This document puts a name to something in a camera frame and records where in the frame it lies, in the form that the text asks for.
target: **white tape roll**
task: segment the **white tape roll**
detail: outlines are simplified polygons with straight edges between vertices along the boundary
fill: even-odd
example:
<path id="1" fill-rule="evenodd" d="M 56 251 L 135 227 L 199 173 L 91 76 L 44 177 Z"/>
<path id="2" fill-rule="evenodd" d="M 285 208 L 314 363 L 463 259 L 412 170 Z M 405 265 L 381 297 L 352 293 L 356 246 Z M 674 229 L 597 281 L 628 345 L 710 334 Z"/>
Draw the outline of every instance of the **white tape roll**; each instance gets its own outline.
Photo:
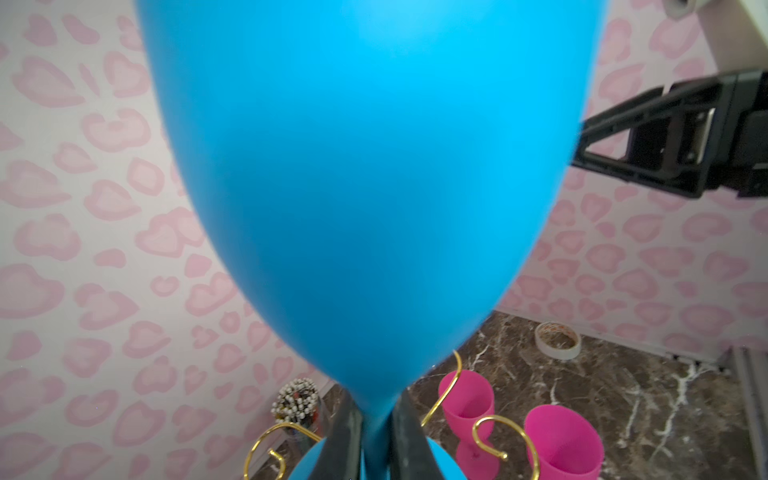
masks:
<path id="1" fill-rule="evenodd" d="M 664 0 L 664 11 L 669 18 L 682 18 L 705 6 L 710 0 Z"/>
<path id="2" fill-rule="evenodd" d="M 574 341 L 574 345 L 569 349 L 559 349 L 550 346 L 543 338 L 541 338 L 547 333 L 562 333 L 571 338 Z M 562 325 L 561 323 L 541 323 L 536 327 L 534 336 L 536 337 L 536 346 L 538 349 L 546 356 L 550 356 L 553 359 L 573 360 L 581 352 L 581 335 L 576 333 L 571 327 Z"/>

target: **pink cup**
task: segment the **pink cup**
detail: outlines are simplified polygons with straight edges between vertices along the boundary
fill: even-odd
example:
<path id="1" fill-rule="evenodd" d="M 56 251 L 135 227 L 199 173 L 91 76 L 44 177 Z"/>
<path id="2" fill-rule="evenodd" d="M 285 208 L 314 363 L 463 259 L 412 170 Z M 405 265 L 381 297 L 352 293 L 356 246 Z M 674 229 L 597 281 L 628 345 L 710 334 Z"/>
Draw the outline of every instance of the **pink cup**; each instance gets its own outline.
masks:
<path id="1" fill-rule="evenodd" d="M 525 417 L 524 430 L 536 445 L 541 480 L 596 480 L 600 476 L 603 442 L 594 427 L 573 410 L 538 406 Z"/>
<path id="2" fill-rule="evenodd" d="M 438 387 L 438 396 L 451 384 L 455 372 L 444 376 Z M 493 415 L 493 387 L 484 376 L 471 370 L 462 370 L 453 390 L 442 402 L 442 411 L 451 430 L 459 439 L 475 444 L 472 426 L 481 417 Z M 478 436 L 486 439 L 493 432 L 493 422 L 485 422 L 478 428 Z"/>

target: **pink goblet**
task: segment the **pink goblet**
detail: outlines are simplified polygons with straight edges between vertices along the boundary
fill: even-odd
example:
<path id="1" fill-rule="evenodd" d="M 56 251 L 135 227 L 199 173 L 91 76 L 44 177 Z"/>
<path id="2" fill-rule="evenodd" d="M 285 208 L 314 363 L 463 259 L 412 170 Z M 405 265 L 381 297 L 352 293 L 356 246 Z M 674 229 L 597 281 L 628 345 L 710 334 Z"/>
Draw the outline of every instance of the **pink goblet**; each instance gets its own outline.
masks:
<path id="1" fill-rule="evenodd" d="M 440 381 L 438 397 L 451 384 L 456 372 L 451 372 Z M 498 474 L 499 460 L 482 451 L 472 439 L 472 426 L 484 416 L 493 415 L 493 387 L 484 376 L 477 372 L 462 370 L 453 390 L 442 402 L 442 411 L 451 431 L 460 442 L 456 449 L 456 463 L 468 480 L 491 480 Z M 478 428 L 478 436 L 487 445 L 493 432 L 493 422 L 484 422 Z"/>

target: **pink heart print wallpaper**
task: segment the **pink heart print wallpaper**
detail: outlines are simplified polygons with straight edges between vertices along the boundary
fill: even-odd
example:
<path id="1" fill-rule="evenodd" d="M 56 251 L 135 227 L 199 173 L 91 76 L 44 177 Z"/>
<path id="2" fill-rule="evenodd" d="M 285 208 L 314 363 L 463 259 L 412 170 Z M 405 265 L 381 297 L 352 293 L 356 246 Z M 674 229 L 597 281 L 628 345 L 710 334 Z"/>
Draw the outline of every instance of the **pink heart print wallpaper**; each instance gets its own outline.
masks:
<path id="1" fill-rule="evenodd" d="M 615 0 L 586 112 L 714 70 L 695 17 Z M 197 222 L 128 0 L 0 5 L 0 215 L 0 478 L 234 480 L 278 388 L 326 381 Z M 704 359 L 768 349 L 766 239 L 766 200 L 572 170 L 499 308 Z"/>

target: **curled gold hook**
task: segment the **curled gold hook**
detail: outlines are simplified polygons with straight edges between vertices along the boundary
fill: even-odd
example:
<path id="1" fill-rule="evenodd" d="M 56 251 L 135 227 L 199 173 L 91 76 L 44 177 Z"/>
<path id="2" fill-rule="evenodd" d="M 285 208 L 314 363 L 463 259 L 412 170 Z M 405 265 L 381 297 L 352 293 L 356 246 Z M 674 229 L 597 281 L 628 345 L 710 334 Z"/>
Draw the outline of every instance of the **curled gold hook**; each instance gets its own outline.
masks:
<path id="1" fill-rule="evenodd" d="M 245 458 L 245 466 L 243 467 L 243 480 L 248 480 L 250 478 L 250 476 L 248 475 L 248 467 L 250 467 L 250 461 L 253 458 L 253 454 L 256 452 L 256 449 L 259 448 L 259 445 L 261 444 L 261 442 L 266 437 L 268 437 L 270 433 L 279 429 L 298 430 L 299 432 L 302 432 L 304 435 L 310 437 L 315 442 L 319 442 L 320 440 L 322 440 L 322 438 L 316 435 L 314 432 L 311 432 L 310 430 L 305 429 L 298 423 L 285 422 L 285 423 L 278 423 L 276 425 L 272 425 L 264 433 L 262 433 L 259 436 L 259 438 L 256 440 L 256 443 L 254 443 L 253 447 L 251 447 L 250 452 L 248 452 L 248 456 Z M 283 477 L 283 474 L 285 473 L 285 459 L 281 454 L 275 452 L 272 449 L 270 449 L 270 455 L 272 455 L 274 458 L 277 459 L 278 462 L 280 462 L 280 473 L 277 474 L 277 480 L 280 480 Z"/>
<path id="2" fill-rule="evenodd" d="M 280 471 L 277 472 L 277 478 L 275 478 L 275 480 L 282 480 L 283 475 L 286 474 L 286 459 L 284 459 L 281 454 L 275 452 L 272 449 L 270 449 L 270 455 L 276 458 L 277 461 L 280 463 Z"/>
<path id="3" fill-rule="evenodd" d="M 456 374 L 453 376 L 453 380 L 451 380 L 451 384 L 448 385 L 448 388 L 445 389 L 442 395 L 440 395 L 440 398 L 437 399 L 437 402 L 435 402 L 435 405 L 433 405 L 432 408 L 430 408 L 427 414 L 424 416 L 424 419 L 422 420 L 422 427 L 426 425 L 429 419 L 435 414 L 435 412 L 437 412 L 437 409 L 440 408 L 442 401 L 445 400 L 445 397 L 448 396 L 451 390 L 453 390 L 453 386 L 456 385 L 456 382 L 458 382 L 458 376 L 462 374 L 462 358 L 455 350 L 453 351 L 453 356 L 456 357 Z"/>
<path id="4" fill-rule="evenodd" d="M 507 455 L 507 452 L 500 452 L 497 449 L 494 449 L 492 447 L 489 447 L 478 436 L 478 427 L 481 423 L 487 422 L 488 420 L 495 420 L 496 422 L 501 422 L 504 425 L 510 426 L 517 433 L 520 434 L 520 436 L 525 440 L 525 444 L 528 446 L 528 450 L 531 451 L 531 458 L 533 459 L 533 473 L 531 473 L 531 480 L 538 480 L 538 476 L 541 473 L 541 464 L 538 461 L 538 452 L 536 451 L 536 447 L 533 445 L 533 441 L 531 440 L 531 437 L 528 436 L 527 433 L 525 433 L 525 430 L 520 428 L 520 425 L 517 423 L 514 423 L 512 420 L 508 419 L 507 417 L 502 417 L 501 415 L 488 415 L 481 419 L 479 419 L 475 424 L 472 426 L 472 438 L 475 440 L 475 444 L 477 444 L 480 449 L 482 449 L 485 452 L 490 453 L 491 455 L 495 456 L 496 458 L 499 458 L 501 460 L 504 460 L 505 462 L 509 458 L 509 455 Z"/>

